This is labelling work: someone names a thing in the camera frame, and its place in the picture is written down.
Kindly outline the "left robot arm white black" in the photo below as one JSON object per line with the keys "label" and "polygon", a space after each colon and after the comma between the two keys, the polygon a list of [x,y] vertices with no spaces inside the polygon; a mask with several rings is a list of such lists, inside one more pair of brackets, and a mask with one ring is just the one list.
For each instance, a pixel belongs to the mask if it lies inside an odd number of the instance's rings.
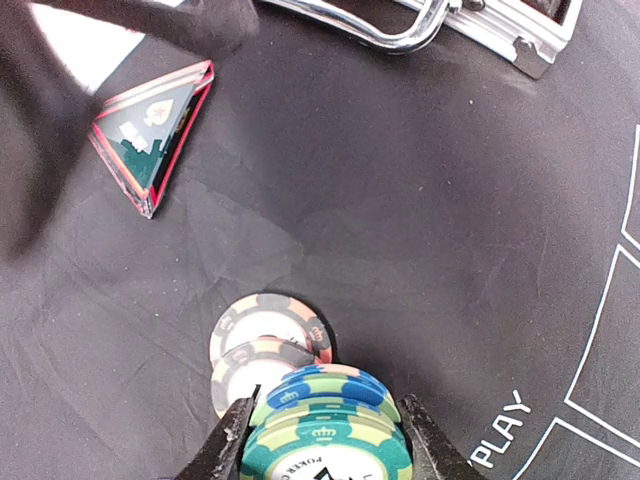
{"label": "left robot arm white black", "polygon": [[[250,1],[54,1],[52,7],[149,34],[213,60],[257,33]],[[1,4],[1,258],[38,240],[101,109],[56,56],[27,1]]]}

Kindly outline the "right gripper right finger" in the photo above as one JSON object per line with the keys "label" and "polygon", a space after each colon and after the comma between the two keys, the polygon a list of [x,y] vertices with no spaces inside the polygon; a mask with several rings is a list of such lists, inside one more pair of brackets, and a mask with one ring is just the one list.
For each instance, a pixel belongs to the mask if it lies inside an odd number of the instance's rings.
{"label": "right gripper right finger", "polygon": [[415,394],[400,399],[397,408],[412,454],[413,480],[486,480],[467,463]]}

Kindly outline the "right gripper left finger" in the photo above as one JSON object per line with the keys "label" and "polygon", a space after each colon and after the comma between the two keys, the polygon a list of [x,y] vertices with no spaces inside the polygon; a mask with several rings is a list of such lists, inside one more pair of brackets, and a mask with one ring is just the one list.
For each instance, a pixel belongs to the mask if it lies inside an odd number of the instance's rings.
{"label": "right gripper left finger", "polygon": [[238,480],[249,422],[260,386],[236,400],[211,431],[203,446],[175,480]]}

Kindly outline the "chip pile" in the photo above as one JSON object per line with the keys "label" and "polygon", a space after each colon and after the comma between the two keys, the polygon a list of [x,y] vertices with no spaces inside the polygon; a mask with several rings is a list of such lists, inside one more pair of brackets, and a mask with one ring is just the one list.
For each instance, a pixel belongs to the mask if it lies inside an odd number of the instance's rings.
{"label": "chip pile", "polygon": [[232,303],[209,346],[218,416],[256,396],[242,479],[409,479],[413,460],[389,389],[339,364],[326,324],[301,300],[254,293]]}

